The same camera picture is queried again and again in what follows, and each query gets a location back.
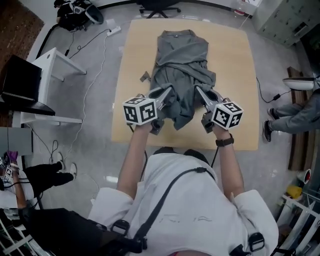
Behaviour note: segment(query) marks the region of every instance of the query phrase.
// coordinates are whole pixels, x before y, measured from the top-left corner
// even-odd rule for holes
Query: black cable
[[[42,199],[42,197],[43,197],[43,195],[44,195],[44,193],[42,192],[41,193],[41,196],[40,196],[40,198],[39,198],[39,200],[41,200]],[[31,206],[31,208],[36,208],[36,206],[38,205],[38,203],[39,203],[39,200],[38,199],[36,199],[36,203],[35,203],[35,205],[34,206]]]
[[[32,128],[31,128],[31,130],[39,138],[39,140],[42,141],[43,145],[45,145],[46,149],[48,150],[48,152],[49,152],[49,154],[51,156],[51,152],[50,152],[50,149],[48,148],[47,144],[40,138],[40,136],[35,132],[35,130],[33,130]]]
[[[55,139],[55,140],[52,142],[52,150],[51,150],[51,153],[50,153],[49,165],[52,165],[52,164],[54,163],[53,153],[58,149],[58,147],[59,147],[59,143],[58,143],[58,141]]]
[[[261,99],[262,99],[265,103],[270,103],[270,102],[276,101],[276,100],[279,99],[282,95],[287,94],[287,93],[290,93],[290,92],[292,91],[292,90],[289,90],[289,91],[286,91],[286,92],[284,92],[284,93],[282,93],[282,94],[279,94],[279,93],[278,93],[276,96],[273,97],[272,100],[266,101],[266,100],[264,99],[264,97],[262,97],[261,85],[260,85],[260,82],[259,82],[259,80],[258,80],[258,77],[255,77],[255,78],[256,78],[256,80],[258,81],[258,84],[259,84],[259,91],[260,91]]]
[[[280,94],[280,96],[282,96],[282,95],[284,95],[284,94],[287,94],[287,93],[290,93],[291,91],[292,91],[292,90],[286,91],[286,92]]]
[[[35,130],[33,130],[33,133],[40,139],[40,141],[42,141],[43,145],[46,147],[46,149],[48,150],[49,154],[50,154],[50,158],[49,158],[49,164],[52,165],[54,163],[54,160],[53,160],[53,153],[58,149],[59,147],[59,143],[58,141],[55,139],[53,142],[52,142],[52,150],[50,151],[50,149],[48,148],[47,144],[40,138],[40,136],[35,132]]]
[[[132,126],[129,125],[129,127],[130,127],[131,132],[134,133],[135,131],[134,131],[134,129],[132,128]],[[144,162],[144,166],[143,166],[143,169],[142,169],[140,181],[142,180],[142,177],[144,176],[145,169],[146,169],[147,162],[148,162],[148,155],[147,155],[147,152],[146,152],[146,151],[144,151],[144,156],[145,156],[145,162]]]
[[[219,151],[219,147],[217,147],[217,148],[216,148],[216,151],[215,151],[215,154],[214,154],[214,157],[213,157],[212,163],[211,163],[211,168],[214,166],[214,163],[215,163],[215,160],[216,160],[216,157],[217,157],[218,151]]]
[[[94,38],[92,38],[86,45],[84,46],[81,46],[81,45],[78,45],[77,49],[78,51],[73,54],[69,59],[71,59],[73,56],[75,56],[76,54],[78,54],[78,52],[80,52],[83,48],[85,48],[89,43],[91,43],[97,36],[99,36],[100,34],[102,34],[103,32],[109,30],[111,32],[111,29],[110,28],[106,28],[104,31],[100,32],[99,34],[97,34]]]
[[[74,40],[75,40],[75,32],[76,32],[76,31],[73,31],[73,32],[72,32],[72,42],[71,42],[71,44],[70,44],[70,46],[69,46],[68,50],[66,50],[66,52],[65,52],[64,56],[67,56],[67,55],[68,55],[68,53],[70,52],[70,47],[72,46],[72,44],[74,43]]]
[[[20,183],[30,183],[30,182],[29,181],[18,181],[18,182],[15,182],[15,183],[11,184],[10,186],[5,186],[4,188],[8,189],[8,188],[13,187],[15,184],[20,184]]]
[[[264,99],[264,97],[262,97],[260,82],[259,82],[259,80],[258,80],[258,77],[255,77],[255,78],[256,78],[256,80],[258,81],[258,84],[259,84],[259,91],[260,91],[261,99],[262,99],[265,103],[270,103],[270,102],[272,102],[273,99],[270,100],[270,101],[266,101],[266,100]]]

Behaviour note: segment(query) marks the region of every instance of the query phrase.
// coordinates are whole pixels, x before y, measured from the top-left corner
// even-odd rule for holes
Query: gray pants
[[[288,104],[274,109],[280,118],[269,122],[272,131],[297,134],[320,129],[320,93],[313,93],[304,104]]]

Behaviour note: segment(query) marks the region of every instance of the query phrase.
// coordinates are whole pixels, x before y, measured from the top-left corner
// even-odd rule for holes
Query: black watch strap
[[[232,137],[232,134],[230,133],[230,138],[227,138],[227,139],[216,139],[215,140],[215,144],[218,146],[218,147],[224,147],[224,146],[227,146],[227,145],[230,145],[230,144],[233,144],[235,142],[235,139],[234,137]]]

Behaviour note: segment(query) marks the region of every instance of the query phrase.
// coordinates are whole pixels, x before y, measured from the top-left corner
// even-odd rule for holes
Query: white shirt
[[[152,155],[147,163],[144,196],[130,224],[132,238],[147,220],[171,181],[180,173],[204,167],[216,174],[205,162],[192,156],[163,153]],[[248,246],[248,232],[239,214],[250,220],[265,239],[265,249],[254,253],[269,256],[278,244],[277,224],[256,190],[239,194],[232,204],[208,173],[190,172],[171,188],[163,207],[147,233],[147,250],[139,255],[168,256],[186,250],[212,256],[228,256],[238,245]],[[106,227],[122,219],[133,203],[127,194],[100,189],[89,219]]]
[[[23,170],[19,170],[20,182],[28,182],[29,180],[26,178],[26,173]],[[0,179],[3,181],[4,187],[8,187],[14,183],[13,178],[8,176],[7,174],[5,174],[4,176],[0,176]],[[26,200],[31,200],[35,197],[34,190],[30,183],[21,183],[21,186]],[[18,208],[16,188],[14,185],[12,187],[5,188],[4,191],[0,190],[0,208]]]

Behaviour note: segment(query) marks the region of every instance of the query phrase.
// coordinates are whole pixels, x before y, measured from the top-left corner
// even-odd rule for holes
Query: purple glove
[[[14,162],[17,161],[18,151],[10,151],[10,150],[8,150],[6,153],[7,153],[8,157],[9,157],[10,161],[14,161]]]

